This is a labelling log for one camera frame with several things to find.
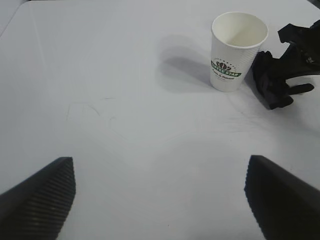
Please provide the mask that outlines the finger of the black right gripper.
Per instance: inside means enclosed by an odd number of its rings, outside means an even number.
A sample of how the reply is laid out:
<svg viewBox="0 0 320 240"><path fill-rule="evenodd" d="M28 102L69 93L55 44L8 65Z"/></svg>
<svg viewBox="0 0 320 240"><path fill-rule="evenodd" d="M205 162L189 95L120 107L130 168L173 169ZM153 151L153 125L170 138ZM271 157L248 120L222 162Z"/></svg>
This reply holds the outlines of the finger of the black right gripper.
<svg viewBox="0 0 320 240"><path fill-rule="evenodd" d="M317 49L303 49L290 44L279 59L279 67L278 78L280 80L319 75L320 52Z"/></svg>
<svg viewBox="0 0 320 240"><path fill-rule="evenodd" d="M306 49L320 48L320 22L316 21L310 27L287 24L278 31L281 43L289 43Z"/></svg>

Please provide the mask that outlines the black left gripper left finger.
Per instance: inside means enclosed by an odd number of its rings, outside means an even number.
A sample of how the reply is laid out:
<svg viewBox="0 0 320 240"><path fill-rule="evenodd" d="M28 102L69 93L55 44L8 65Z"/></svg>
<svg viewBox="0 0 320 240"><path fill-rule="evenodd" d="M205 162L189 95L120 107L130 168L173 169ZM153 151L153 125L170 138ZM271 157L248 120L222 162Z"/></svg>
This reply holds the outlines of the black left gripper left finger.
<svg viewBox="0 0 320 240"><path fill-rule="evenodd" d="M75 195L73 158L57 158L0 195L0 238L55 240Z"/></svg>

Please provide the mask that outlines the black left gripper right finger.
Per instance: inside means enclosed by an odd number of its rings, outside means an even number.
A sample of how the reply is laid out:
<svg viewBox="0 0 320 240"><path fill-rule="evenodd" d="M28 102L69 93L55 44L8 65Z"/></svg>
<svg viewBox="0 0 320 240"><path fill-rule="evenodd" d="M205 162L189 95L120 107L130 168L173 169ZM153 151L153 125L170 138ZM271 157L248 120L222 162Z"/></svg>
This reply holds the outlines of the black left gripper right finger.
<svg viewBox="0 0 320 240"><path fill-rule="evenodd" d="M250 157L244 192L265 239L320 238L320 191L270 159Z"/></svg>

